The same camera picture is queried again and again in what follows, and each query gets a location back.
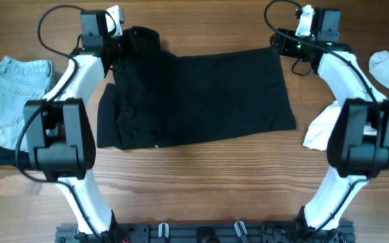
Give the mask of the black t-shirt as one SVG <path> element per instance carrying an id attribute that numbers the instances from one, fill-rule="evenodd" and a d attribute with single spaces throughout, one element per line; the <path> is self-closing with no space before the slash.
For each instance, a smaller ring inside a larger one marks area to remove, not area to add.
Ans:
<path id="1" fill-rule="evenodd" d="M 99 101 L 99 148 L 178 146 L 296 128 L 271 47 L 178 57 L 161 47 L 156 31 L 132 27 L 122 48 Z"/>

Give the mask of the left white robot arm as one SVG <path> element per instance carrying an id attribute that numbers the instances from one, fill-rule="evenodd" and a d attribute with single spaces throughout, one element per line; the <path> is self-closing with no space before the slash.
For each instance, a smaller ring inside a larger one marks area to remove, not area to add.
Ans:
<path id="1" fill-rule="evenodd" d="M 16 166 L 38 182 L 55 184 L 76 216 L 74 227 L 57 229 L 56 242 L 127 242 L 127 236 L 102 197 L 93 174 L 96 145 L 86 106 L 125 49 L 124 11 L 80 10 L 82 33 L 55 87 L 39 100 L 26 102 L 25 125 L 15 148 Z"/>

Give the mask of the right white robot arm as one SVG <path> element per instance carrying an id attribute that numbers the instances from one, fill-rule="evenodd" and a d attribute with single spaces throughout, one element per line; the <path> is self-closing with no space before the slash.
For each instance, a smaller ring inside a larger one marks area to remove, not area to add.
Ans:
<path id="1" fill-rule="evenodd" d="M 357 193 L 389 169 L 389 100 L 369 82 L 353 50 L 338 42 L 340 15 L 338 9 L 297 5 L 297 29 L 273 28 L 270 39 L 281 55 L 310 63 L 340 108 L 326 142 L 327 174 L 299 213 L 303 240 L 335 231 Z"/>

